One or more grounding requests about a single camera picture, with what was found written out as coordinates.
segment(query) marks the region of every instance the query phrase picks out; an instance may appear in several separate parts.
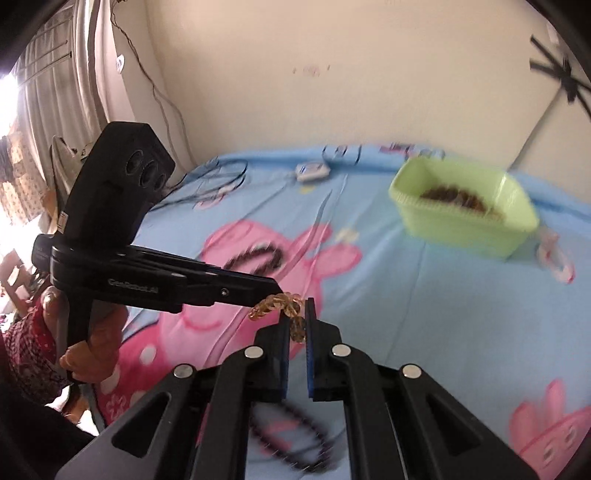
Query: green plastic basket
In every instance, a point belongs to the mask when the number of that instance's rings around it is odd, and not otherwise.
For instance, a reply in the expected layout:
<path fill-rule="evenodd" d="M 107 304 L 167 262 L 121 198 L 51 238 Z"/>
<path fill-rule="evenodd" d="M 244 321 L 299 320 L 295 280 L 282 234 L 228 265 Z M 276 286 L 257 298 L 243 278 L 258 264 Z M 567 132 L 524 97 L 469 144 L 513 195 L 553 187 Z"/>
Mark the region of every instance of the green plastic basket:
<path fill-rule="evenodd" d="M 420 198 L 432 188 L 451 185 L 476 193 L 503 219 Z M 473 162 L 413 158 L 400 169 L 389 193 L 411 235 L 483 255 L 509 257 L 540 224 L 529 197 L 513 177 Z"/>

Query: wire on wall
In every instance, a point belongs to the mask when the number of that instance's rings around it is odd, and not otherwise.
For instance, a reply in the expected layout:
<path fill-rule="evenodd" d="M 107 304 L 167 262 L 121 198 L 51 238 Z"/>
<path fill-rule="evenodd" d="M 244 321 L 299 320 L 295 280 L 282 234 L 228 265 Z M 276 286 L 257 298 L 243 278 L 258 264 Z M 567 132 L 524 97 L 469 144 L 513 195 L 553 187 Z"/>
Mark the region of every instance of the wire on wall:
<path fill-rule="evenodd" d="M 162 101 L 160 101 L 160 99 L 164 100 L 167 104 L 169 104 L 170 107 L 178 115 L 178 118 L 180 119 L 180 122 L 181 122 L 181 127 L 183 129 L 183 139 L 184 139 L 185 145 L 187 147 L 187 152 L 189 154 L 189 159 L 191 160 L 191 163 L 193 165 L 196 165 L 196 162 L 195 162 L 195 160 L 193 158 L 193 153 L 191 151 L 191 146 L 189 144 L 189 136 L 187 135 L 187 127 L 185 125 L 183 114 L 178 109 L 178 107 L 168 97 L 166 97 L 166 95 L 163 94 L 162 91 L 160 91 L 160 89 L 156 86 L 154 80 L 152 80 L 152 77 L 146 71 L 144 65 L 142 64 L 142 61 L 139 58 L 139 53 L 138 53 L 137 49 L 135 48 L 135 45 L 132 42 L 131 38 L 129 37 L 129 35 L 127 34 L 127 32 L 121 26 L 119 26 L 119 24 L 117 23 L 117 17 L 116 17 L 116 14 L 115 14 L 115 5 L 117 3 L 122 2 L 122 1 L 125 1 L 125 0 L 113 0 L 113 2 L 111 2 L 111 24 L 117 30 L 119 30 L 121 32 L 121 34 L 125 37 L 125 39 L 127 40 L 128 45 L 129 45 L 129 48 L 131 49 L 132 54 L 134 55 L 136 61 L 138 62 L 139 69 L 141 70 L 142 74 L 146 77 L 146 79 L 152 85 L 152 96 L 154 97 L 154 100 L 156 101 L 156 103 L 160 107 L 160 112 L 162 113 L 162 117 L 163 117 L 164 123 L 166 125 L 166 136 L 168 138 L 168 143 L 170 144 L 170 148 L 171 148 L 172 153 L 173 153 L 173 156 L 174 156 L 174 158 L 175 158 L 175 160 L 177 162 L 177 165 L 180 166 L 179 157 L 178 157 L 178 154 L 177 154 L 176 149 L 174 148 L 173 140 L 172 140 L 172 137 L 171 137 L 171 134 L 170 134 L 170 124 L 169 124 L 168 118 L 166 116 L 166 111 L 164 110 L 164 105 L 162 104 Z M 185 176 L 183 176 L 183 178 L 174 187 L 172 187 L 173 190 L 178 185 L 180 185 L 182 183 L 182 181 L 184 180 Z"/>

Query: finger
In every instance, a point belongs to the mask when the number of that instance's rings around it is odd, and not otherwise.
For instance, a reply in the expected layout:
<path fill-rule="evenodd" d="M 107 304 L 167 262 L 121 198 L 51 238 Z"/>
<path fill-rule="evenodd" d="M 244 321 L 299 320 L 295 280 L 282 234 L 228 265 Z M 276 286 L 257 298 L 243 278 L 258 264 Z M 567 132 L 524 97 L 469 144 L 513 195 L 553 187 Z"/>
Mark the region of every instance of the finger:
<path fill-rule="evenodd" d="M 43 320 L 47 328 L 55 338 L 57 332 L 58 318 L 64 303 L 64 296 L 54 286 L 47 288 L 41 295 L 41 309 Z"/>
<path fill-rule="evenodd" d="M 72 377 L 86 383 L 100 383 L 109 378 L 117 365 L 118 355 L 115 354 L 107 361 L 91 362 L 81 370 L 73 372 Z"/>
<path fill-rule="evenodd" d="M 88 348 L 68 350 L 61 358 L 62 368 L 70 370 L 77 380 L 85 382 L 100 382 L 113 373 L 119 352 L 111 353 L 109 358 L 98 359 Z"/>
<path fill-rule="evenodd" d="M 66 353 L 60 358 L 60 365 L 66 370 L 80 371 L 90 365 L 92 361 L 96 361 L 96 359 L 90 351 L 88 343 L 84 341 L 68 347 Z"/>
<path fill-rule="evenodd" d="M 117 308 L 100 320 L 90 336 L 90 350 L 99 360 L 107 360 L 119 350 L 123 340 L 122 328 L 127 321 L 127 309 Z"/>
<path fill-rule="evenodd" d="M 117 339 L 127 322 L 127 318 L 127 308 L 123 305 L 116 305 L 105 318 L 100 319 L 93 327 L 92 333 L 97 334 L 95 341 L 101 343 L 106 340 Z"/>

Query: beige curtain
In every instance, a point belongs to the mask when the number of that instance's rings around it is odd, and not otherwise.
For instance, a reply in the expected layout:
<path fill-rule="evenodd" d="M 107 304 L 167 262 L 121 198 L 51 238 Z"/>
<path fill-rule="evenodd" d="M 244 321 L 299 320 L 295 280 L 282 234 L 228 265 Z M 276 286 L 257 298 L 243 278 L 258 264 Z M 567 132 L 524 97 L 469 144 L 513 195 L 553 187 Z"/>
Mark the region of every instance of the beige curtain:
<path fill-rule="evenodd" d="M 25 225 L 43 213 L 47 187 L 17 128 L 17 124 L 13 125 L 7 135 L 14 179 L 2 182 L 0 205 L 12 225 Z"/>

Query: pink cartoon character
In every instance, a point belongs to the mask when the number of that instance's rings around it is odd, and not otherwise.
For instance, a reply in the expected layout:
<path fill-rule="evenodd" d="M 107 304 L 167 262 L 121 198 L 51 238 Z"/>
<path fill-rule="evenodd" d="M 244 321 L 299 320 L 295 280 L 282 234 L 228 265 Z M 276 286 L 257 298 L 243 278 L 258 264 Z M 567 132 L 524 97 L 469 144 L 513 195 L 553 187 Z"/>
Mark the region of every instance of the pink cartoon character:
<path fill-rule="evenodd" d="M 562 380 L 554 380 L 546 388 L 541 409 L 526 401 L 511 417 L 512 446 L 540 480 L 559 475 L 591 428 L 591 406 L 565 415 L 565 400 Z"/>
<path fill-rule="evenodd" d="M 273 277 L 284 291 L 314 297 L 320 312 L 322 279 L 347 272 L 361 259 L 360 250 L 352 245 L 321 249 L 331 234 L 328 225 L 317 225 L 289 240 L 260 223 L 240 220 L 210 236 L 201 259 L 231 270 Z M 216 304 L 185 306 L 175 315 L 163 313 L 158 326 L 168 360 L 172 365 L 189 362 L 197 368 L 212 367 L 250 345 L 259 328 L 279 318 L 275 312 L 253 322 L 246 316 L 248 311 L 245 307 Z M 293 343 L 291 356 L 302 347 Z"/>
<path fill-rule="evenodd" d="M 360 250 L 348 244 L 321 248 L 332 235 L 328 225 L 317 225 L 295 240 L 250 220 L 228 224 L 211 235 L 200 259 L 230 270 L 273 277 L 284 291 L 314 297 L 320 314 L 324 278 L 352 269 Z M 179 314 L 161 313 L 158 323 L 129 338 L 119 351 L 115 373 L 95 386 L 99 409 L 107 424 L 133 405 L 171 369 L 181 363 L 207 368 L 254 341 L 257 330 L 276 323 L 273 312 L 256 322 L 249 308 L 215 304 L 185 305 Z M 292 343 L 290 356 L 303 344 Z"/>

